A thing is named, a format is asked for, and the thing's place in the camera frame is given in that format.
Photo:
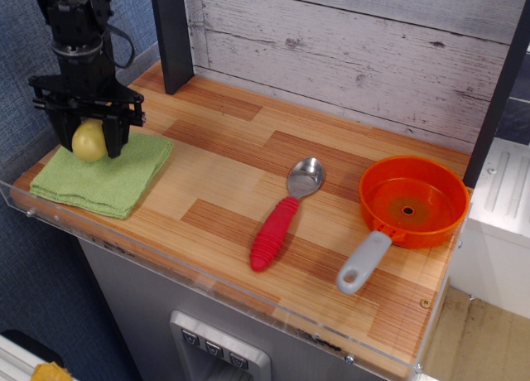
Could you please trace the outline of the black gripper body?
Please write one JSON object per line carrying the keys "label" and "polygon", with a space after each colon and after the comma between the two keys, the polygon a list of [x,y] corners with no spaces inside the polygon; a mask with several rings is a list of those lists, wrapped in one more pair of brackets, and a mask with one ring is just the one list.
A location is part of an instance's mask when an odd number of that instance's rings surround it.
{"label": "black gripper body", "polygon": [[129,125],[145,123],[144,97],[118,82],[111,41],[72,48],[53,44],[60,73],[28,79],[38,109],[78,114],[81,117],[116,117]]}

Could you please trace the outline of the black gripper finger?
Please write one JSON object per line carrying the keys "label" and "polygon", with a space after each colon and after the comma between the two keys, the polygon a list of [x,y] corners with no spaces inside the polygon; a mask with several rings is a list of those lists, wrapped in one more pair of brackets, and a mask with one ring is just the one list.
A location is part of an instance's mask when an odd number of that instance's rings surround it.
{"label": "black gripper finger", "polygon": [[73,137],[82,122],[83,113],[76,109],[48,109],[47,114],[60,144],[72,151]]}
{"label": "black gripper finger", "polygon": [[128,143],[129,122],[118,116],[108,116],[103,120],[105,143],[110,158],[119,157],[122,148]]}

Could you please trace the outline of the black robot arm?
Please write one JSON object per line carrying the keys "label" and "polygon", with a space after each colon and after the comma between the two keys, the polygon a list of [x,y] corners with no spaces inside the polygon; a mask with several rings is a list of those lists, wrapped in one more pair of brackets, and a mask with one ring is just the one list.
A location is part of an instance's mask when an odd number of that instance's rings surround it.
{"label": "black robot arm", "polygon": [[118,82],[111,36],[128,35],[109,24],[112,0],[37,0],[51,28],[51,49],[58,75],[32,76],[33,103],[48,115],[68,150],[75,130],[86,119],[98,119],[108,156],[116,158],[128,143],[129,129],[145,123],[143,96]]}

